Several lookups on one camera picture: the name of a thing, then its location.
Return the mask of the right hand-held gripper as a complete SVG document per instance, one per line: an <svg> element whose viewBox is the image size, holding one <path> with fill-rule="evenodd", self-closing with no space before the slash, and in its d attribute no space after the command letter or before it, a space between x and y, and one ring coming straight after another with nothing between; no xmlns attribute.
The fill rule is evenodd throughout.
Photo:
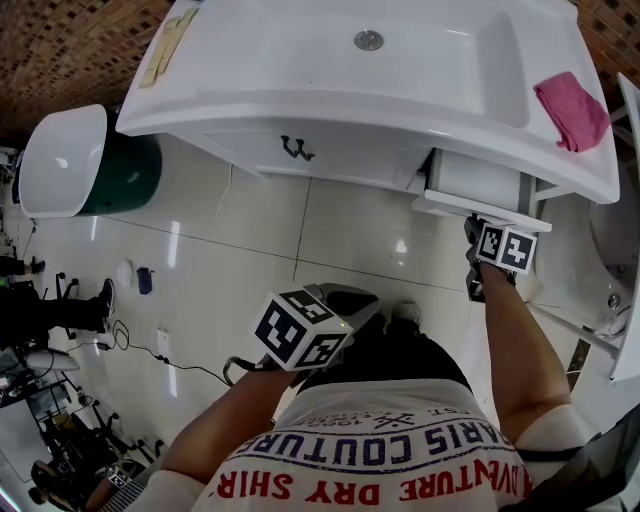
<svg viewBox="0 0 640 512"><path fill-rule="evenodd" d="M470 270L466 287L470 300L484 300L483 278L480 265L493 266L516 286L518 275L527 275L534 259L537 238L510 227L491 224L476 214L465 219L464 231L470 245L466 258Z"/></svg>

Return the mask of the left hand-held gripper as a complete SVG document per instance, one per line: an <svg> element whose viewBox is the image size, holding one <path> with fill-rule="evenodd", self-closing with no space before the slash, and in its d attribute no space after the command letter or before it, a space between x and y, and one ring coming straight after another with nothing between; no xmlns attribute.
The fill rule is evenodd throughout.
<svg viewBox="0 0 640 512"><path fill-rule="evenodd" d="M253 327L265 350L253 369L313 375L337 366L379 309L375 294L336 283L271 293Z"/></svg>

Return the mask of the white drawer with black knob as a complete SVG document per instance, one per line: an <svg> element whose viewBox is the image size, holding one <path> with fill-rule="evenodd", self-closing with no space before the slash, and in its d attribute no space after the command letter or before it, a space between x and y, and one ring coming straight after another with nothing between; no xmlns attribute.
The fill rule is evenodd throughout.
<svg viewBox="0 0 640 512"><path fill-rule="evenodd" d="M515 169L437 149L415 211L466 218L473 214L498 226L528 233L552 230L537 218L535 179Z"/></svg>

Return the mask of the person's right forearm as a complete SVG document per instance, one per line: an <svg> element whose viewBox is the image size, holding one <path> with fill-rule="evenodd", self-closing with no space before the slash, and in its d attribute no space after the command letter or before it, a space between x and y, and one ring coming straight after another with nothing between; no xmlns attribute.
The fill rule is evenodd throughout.
<svg viewBox="0 0 640 512"><path fill-rule="evenodd" d="M571 403L561 361L531 311L497 267L480 265L494 404L511 443L549 411Z"/></svg>

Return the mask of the person's left forearm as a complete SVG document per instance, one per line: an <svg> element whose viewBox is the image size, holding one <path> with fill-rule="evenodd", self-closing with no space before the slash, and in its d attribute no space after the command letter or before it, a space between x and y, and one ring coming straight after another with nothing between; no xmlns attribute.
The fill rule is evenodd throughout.
<svg viewBox="0 0 640 512"><path fill-rule="evenodd" d="M209 483L234 450L271 429L277 406L295 379L284 370L245 374L179 433L162 469Z"/></svg>

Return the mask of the beige chair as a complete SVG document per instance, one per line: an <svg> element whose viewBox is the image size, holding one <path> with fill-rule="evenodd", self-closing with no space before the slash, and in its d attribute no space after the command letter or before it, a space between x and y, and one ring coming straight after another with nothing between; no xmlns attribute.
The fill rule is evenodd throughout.
<svg viewBox="0 0 640 512"><path fill-rule="evenodd" d="M552 225L535 256L545 292L598 335L622 334L639 254L636 202L600 205L571 194L547 200L542 220Z"/></svg>

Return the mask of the person's black shorts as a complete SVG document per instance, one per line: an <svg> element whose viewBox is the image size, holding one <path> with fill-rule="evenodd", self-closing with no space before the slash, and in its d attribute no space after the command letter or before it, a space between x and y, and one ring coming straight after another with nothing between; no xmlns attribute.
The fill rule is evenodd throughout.
<svg viewBox="0 0 640 512"><path fill-rule="evenodd" d="M438 343L419 331L411 320L385 322L381 314L371 318L343 349L339 362L320 371L300 390L328 384L395 380L449 380L469 385L454 359Z"/></svg>

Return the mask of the person's right shoe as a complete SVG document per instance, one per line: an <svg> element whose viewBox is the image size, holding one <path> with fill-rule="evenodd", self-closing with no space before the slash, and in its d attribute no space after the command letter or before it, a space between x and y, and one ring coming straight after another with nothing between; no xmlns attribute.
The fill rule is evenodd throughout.
<svg viewBox="0 0 640 512"><path fill-rule="evenodd" d="M421 310L415 302L402 301L393 306L391 317L393 321L409 321L420 325Z"/></svg>

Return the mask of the person's printed white shirt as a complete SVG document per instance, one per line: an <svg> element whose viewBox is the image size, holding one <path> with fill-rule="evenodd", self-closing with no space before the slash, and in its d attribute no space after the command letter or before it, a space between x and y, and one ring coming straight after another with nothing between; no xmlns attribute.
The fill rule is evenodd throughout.
<svg viewBox="0 0 640 512"><path fill-rule="evenodd" d="M579 448L559 406L511 442L447 380L315 386L275 427L233 451L206 484L158 471L136 512L498 512L558 469L524 450Z"/></svg>

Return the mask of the pink cloth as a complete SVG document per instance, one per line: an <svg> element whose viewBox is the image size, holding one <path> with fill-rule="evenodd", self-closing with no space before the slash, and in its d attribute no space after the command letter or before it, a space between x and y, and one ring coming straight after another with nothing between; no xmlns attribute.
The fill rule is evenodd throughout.
<svg viewBox="0 0 640 512"><path fill-rule="evenodd" d="M610 127L608 113L571 72L538 83L534 93L558 131L560 148L573 153L591 150Z"/></svg>

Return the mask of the white vanity cabinet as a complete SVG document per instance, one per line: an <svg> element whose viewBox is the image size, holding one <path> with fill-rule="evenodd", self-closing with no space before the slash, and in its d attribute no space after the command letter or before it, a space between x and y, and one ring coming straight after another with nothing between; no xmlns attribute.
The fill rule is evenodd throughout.
<svg viewBox="0 0 640 512"><path fill-rule="evenodd" d="M427 189L512 211L535 190L535 179L518 170L372 128L253 127L206 136L258 172Z"/></svg>

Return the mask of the white cabinet door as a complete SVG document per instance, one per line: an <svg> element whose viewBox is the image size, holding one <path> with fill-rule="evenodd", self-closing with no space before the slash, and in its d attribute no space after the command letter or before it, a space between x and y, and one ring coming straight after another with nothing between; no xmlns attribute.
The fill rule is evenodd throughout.
<svg viewBox="0 0 640 512"><path fill-rule="evenodd" d="M296 138L294 149L321 176L379 188L406 190L433 150L391 135Z"/></svg>
<svg viewBox="0 0 640 512"><path fill-rule="evenodd" d="M205 136L230 150L257 171L306 175L300 158L284 149L281 136L270 129L206 132Z"/></svg>

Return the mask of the black office chair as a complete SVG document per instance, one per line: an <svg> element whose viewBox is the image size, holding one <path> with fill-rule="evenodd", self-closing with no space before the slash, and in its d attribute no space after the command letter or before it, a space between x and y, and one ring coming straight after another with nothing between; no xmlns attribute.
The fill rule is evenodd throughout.
<svg viewBox="0 0 640 512"><path fill-rule="evenodd" d="M68 300L71 293L78 287L79 281L76 278L68 280L64 272L59 272L55 275L56 300L58 302ZM64 327L63 330L70 341L74 341L77 338L76 332L71 328Z"/></svg>

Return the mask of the white tub with green base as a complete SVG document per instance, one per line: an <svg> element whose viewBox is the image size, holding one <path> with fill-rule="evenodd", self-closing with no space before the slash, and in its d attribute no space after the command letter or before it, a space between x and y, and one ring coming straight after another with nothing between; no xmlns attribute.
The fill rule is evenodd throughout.
<svg viewBox="0 0 640 512"><path fill-rule="evenodd" d="M39 122L18 176L19 204L27 217L110 215L151 200L162 174L160 145L152 136L118 132L117 118L93 104Z"/></svg>

